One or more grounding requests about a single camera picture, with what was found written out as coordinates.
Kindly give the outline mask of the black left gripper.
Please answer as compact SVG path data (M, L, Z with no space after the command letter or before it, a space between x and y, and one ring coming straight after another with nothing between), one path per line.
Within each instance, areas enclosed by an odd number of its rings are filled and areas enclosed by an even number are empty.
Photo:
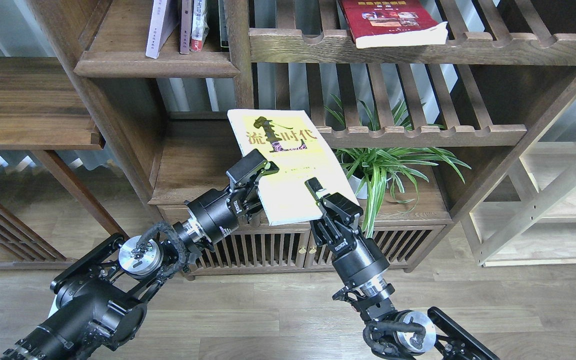
M226 171L230 180L222 190L210 189L186 202L190 218L186 236L206 246L218 243L239 227L239 218L251 219L263 207L258 198L259 178L276 174L279 167L254 149Z

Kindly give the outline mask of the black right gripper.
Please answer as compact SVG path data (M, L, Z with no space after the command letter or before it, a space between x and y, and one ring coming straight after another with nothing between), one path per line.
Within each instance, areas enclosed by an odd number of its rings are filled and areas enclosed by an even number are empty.
M382 275L390 264L375 241L359 229L362 208L340 193L325 194L317 177L304 184L323 212L322 218L310 223L315 243L330 250L343 284L351 290L384 289L387 284Z

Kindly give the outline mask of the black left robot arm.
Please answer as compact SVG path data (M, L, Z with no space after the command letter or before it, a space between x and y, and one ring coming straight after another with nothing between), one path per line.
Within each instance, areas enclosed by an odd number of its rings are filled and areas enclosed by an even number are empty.
M185 222L159 222L143 235L114 234L51 283L55 311L2 360L86 360L100 346L114 351L135 337L147 303L178 272L261 210L259 179L279 171L258 150L231 167L230 184L188 202Z

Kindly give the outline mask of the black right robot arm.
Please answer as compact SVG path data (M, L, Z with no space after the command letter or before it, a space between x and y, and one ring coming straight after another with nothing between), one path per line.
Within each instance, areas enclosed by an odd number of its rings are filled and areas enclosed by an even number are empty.
M386 360L412 360L436 349L444 360L496 360L498 356L438 307L427 312L397 310L393 285L383 278L386 256L359 229L362 208L340 193L327 193L317 178L305 182L322 211L311 221L318 246L327 246L343 288L333 300L350 303L365 328L362 337L371 352Z

